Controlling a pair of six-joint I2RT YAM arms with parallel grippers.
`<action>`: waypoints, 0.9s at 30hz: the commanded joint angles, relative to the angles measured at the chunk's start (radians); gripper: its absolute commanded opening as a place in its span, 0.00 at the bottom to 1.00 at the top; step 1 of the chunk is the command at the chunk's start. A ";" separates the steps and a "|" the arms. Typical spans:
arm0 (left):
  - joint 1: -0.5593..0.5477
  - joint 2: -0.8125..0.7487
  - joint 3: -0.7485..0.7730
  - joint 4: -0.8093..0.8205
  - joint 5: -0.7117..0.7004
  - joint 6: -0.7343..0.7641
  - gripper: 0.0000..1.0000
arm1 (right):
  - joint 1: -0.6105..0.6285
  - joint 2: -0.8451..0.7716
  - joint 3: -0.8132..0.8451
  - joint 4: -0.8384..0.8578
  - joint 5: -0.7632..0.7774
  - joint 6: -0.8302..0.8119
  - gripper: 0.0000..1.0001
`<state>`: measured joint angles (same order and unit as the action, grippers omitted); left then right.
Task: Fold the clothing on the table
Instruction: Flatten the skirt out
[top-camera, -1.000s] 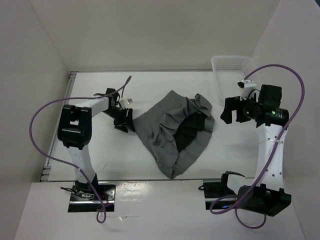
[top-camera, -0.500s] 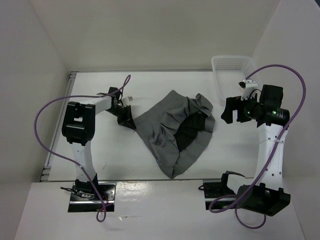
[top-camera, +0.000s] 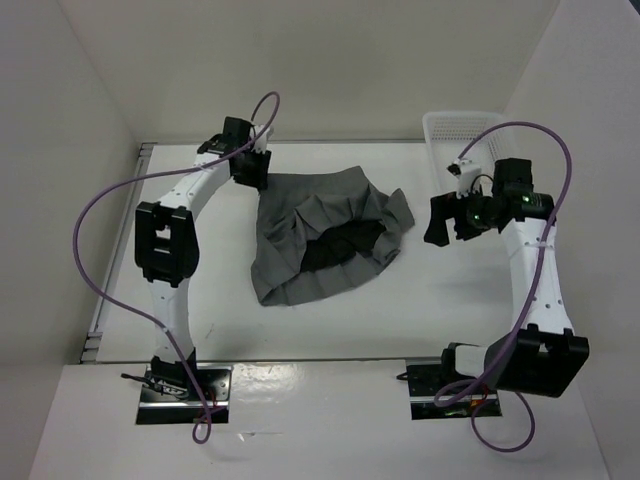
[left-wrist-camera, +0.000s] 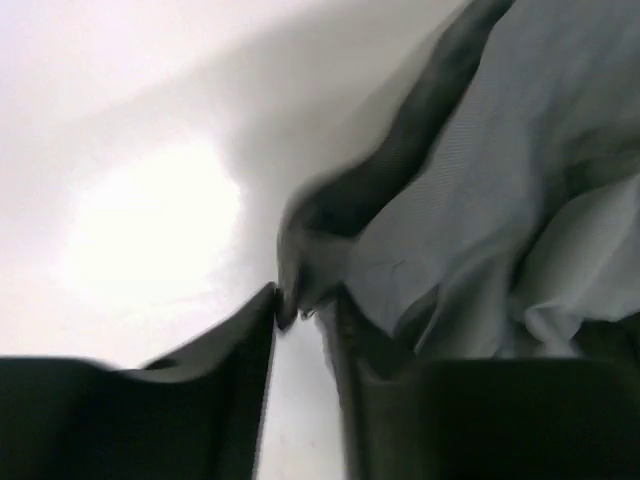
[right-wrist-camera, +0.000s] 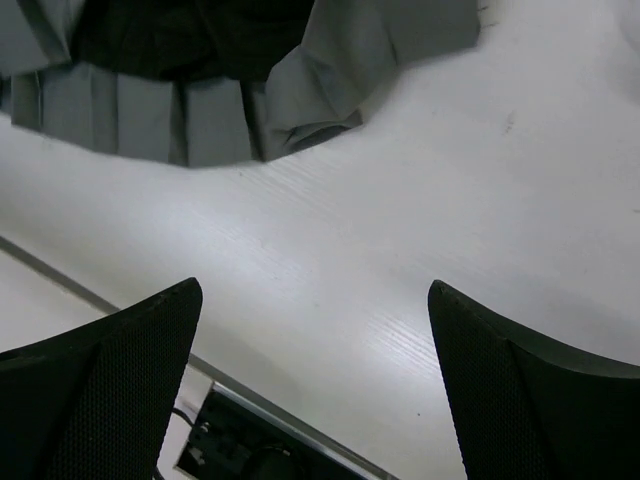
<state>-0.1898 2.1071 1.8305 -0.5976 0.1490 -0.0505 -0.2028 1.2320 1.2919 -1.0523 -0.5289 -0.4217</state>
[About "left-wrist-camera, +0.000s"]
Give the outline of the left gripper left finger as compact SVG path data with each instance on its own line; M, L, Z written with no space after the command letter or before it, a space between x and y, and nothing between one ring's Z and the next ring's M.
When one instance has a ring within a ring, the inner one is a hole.
M233 316L140 369L1 361L5 479L251 479L278 302L265 285Z

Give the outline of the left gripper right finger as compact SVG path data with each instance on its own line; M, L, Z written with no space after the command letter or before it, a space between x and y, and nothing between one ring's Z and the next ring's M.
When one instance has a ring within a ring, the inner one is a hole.
M639 376L600 360L429 360L345 291L327 327L351 479L635 479Z

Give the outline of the grey pleated skirt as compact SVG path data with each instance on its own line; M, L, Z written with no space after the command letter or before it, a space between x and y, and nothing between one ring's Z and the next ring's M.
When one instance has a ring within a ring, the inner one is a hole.
M575 357L639 309L639 5L473 1L366 159L278 241L282 325L339 288L435 357Z

